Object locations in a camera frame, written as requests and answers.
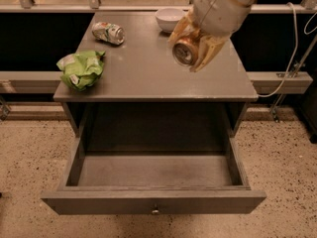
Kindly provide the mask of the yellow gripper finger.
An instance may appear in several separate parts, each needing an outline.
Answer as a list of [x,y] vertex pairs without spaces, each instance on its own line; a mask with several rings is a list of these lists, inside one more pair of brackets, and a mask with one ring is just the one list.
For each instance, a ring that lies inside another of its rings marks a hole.
[[173,47],[182,38],[188,38],[195,46],[199,45],[200,29],[192,10],[189,10],[176,24],[168,39],[168,45]]
[[190,71],[197,72],[207,65],[214,57],[219,54],[229,39],[229,36],[214,37],[212,35],[205,35],[201,37],[198,46],[198,59],[190,68]]

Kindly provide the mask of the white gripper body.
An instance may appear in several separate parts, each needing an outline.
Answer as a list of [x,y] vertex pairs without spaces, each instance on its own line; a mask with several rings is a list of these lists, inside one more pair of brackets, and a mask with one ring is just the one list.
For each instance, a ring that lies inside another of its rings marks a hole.
[[203,31],[223,37],[239,30],[251,4],[252,0],[194,0],[193,13]]

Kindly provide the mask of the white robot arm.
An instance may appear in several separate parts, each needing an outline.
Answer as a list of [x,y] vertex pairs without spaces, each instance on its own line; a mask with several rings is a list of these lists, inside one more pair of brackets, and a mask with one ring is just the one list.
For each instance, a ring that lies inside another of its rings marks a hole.
[[256,0],[194,0],[168,44],[175,60],[193,72],[216,57],[249,15]]

